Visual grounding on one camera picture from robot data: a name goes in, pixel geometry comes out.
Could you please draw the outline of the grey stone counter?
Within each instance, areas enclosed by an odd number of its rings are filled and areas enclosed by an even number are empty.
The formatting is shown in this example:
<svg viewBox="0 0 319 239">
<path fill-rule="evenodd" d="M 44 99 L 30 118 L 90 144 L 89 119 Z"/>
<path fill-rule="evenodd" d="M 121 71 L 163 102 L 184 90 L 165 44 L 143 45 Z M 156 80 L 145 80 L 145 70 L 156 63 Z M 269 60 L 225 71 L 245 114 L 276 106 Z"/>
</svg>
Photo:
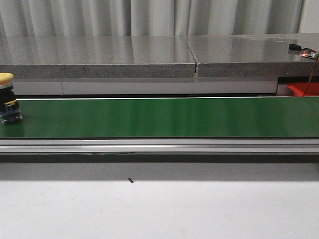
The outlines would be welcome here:
<svg viewBox="0 0 319 239">
<path fill-rule="evenodd" d="M 319 36 L 2 37 L 0 70 L 21 96 L 284 96 L 289 83 L 319 79 L 290 44 L 318 50 Z"/>
</svg>

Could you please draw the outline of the yellow mushroom push button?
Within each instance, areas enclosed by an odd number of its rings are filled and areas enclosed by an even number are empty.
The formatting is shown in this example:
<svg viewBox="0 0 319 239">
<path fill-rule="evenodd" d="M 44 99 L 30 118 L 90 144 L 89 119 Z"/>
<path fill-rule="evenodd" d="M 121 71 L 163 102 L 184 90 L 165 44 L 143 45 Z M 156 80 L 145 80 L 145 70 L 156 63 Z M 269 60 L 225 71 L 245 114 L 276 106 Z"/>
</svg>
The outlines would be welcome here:
<svg viewBox="0 0 319 239">
<path fill-rule="evenodd" d="M 0 118 L 4 125 L 23 120 L 19 103 L 12 91 L 12 73 L 0 74 Z"/>
</svg>

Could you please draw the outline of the small sensor circuit board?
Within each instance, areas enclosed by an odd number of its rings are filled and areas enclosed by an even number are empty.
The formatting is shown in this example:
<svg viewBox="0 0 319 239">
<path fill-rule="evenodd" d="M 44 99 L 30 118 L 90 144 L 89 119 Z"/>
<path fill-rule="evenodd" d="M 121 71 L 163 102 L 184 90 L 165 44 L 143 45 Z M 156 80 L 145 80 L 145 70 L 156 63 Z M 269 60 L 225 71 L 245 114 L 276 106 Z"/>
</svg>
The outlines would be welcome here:
<svg viewBox="0 0 319 239">
<path fill-rule="evenodd" d="M 298 44 L 290 44 L 289 50 L 297 51 L 302 57 L 310 59 L 318 59 L 319 53 L 311 48 L 302 48 Z"/>
</svg>

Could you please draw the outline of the red plastic bin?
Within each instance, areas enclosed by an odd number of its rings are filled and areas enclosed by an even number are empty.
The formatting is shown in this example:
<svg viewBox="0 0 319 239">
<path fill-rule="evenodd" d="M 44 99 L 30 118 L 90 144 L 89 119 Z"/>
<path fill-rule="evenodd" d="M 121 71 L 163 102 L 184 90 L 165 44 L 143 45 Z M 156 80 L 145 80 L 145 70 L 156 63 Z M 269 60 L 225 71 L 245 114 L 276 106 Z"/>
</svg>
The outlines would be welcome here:
<svg viewBox="0 0 319 239">
<path fill-rule="evenodd" d="M 318 96 L 319 95 L 319 84 L 310 83 L 307 87 L 307 83 L 290 83 L 288 88 L 293 92 L 295 97 L 307 97 L 307 96 Z"/>
</svg>

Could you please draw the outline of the white pleated curtain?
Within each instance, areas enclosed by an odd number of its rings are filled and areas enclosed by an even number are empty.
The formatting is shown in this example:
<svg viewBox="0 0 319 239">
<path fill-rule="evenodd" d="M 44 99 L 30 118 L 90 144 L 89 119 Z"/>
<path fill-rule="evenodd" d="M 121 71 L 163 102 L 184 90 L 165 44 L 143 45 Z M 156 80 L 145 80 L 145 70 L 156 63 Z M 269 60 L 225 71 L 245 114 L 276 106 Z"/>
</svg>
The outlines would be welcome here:
<svg viewBox="0 0 319 239">
<path fill-rule="evenodd" d="M 3 0 L 1 36 L 317 33 L 316 0 Z"/>
</svg>

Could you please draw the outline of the green conveyor belt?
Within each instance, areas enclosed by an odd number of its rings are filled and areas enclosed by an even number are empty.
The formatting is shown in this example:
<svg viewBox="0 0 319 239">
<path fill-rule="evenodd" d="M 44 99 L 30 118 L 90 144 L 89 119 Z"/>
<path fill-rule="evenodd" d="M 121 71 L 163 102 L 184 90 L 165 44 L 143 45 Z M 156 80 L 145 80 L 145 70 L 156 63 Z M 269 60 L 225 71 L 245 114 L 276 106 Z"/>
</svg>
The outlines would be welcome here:
<svg viewBox="0 0 319 239">
<path fill-rule="evenodd" d="M 9 138 L 307 137 L 319 135 L 317 97 L 20 100 Z"/>
</svg>

